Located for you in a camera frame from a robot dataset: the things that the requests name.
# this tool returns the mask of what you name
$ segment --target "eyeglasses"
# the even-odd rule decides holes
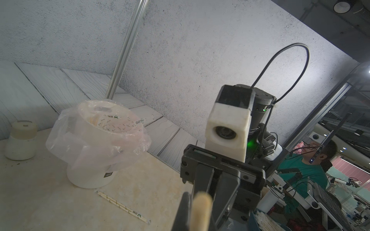
[[[312,145],[312,144],[305,144],[305,147],[307,147],[310,150],[317,150],[318,149],[318,147],[316,145]]]

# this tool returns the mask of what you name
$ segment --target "jar lid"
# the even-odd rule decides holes
[[[10,135],[19,140],[30,140],[37,134],[37,125],[29,120],[19,120],[11,125]]]

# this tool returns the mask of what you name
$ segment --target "camera lens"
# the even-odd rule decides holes
[[[236,133],[233,130],[227,127],[222,127],[222,126],[216,127],[216,134],[219,137],[224,138],[226,140],[232,140],[236,137]]]

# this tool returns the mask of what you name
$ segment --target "wooden stick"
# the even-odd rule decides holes
[[[212,212],[212,197],[205,192],[198,192],[191,207],[189,231],[208,231]]]
[[[99,194],[99,196],[101,196],[102,198],[106,199],[106,200],[107,200],[107,201],[109,201],[110,203],[114,204],[114,205],[115,205],[115,206],[117,206],[118,208],[120,208],[120,209],[122,209],[122,210],[124,210],[124,211],[128,212],[129,214],[133,215],[134,217],[137,217],[138,219],[142,220],[143,222],[145,222],[145,223],[149,224],[149,223],[147,222],[147,220],[141,216],[141,214],[139,214],[139,213],[135,212],[134,210],[132,210],[132,209],[130,209],[130,208],[128,208],[128,207],[126,207],[125,205],[121,204],[121,203],[120,203],[120,202],[118,202],[117,200],[113,199],[112,197],[109,197],[109,196],[105,195],[104,193],[102,193],[102,192],[100,192],[100,191],[98,191],[98,194]]]

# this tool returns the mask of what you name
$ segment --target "green led light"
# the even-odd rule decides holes
[[[248,143],[247,143],[247,147],[248,148],[255,148],[257,146],[257,142],[255,140],[250,140]]]

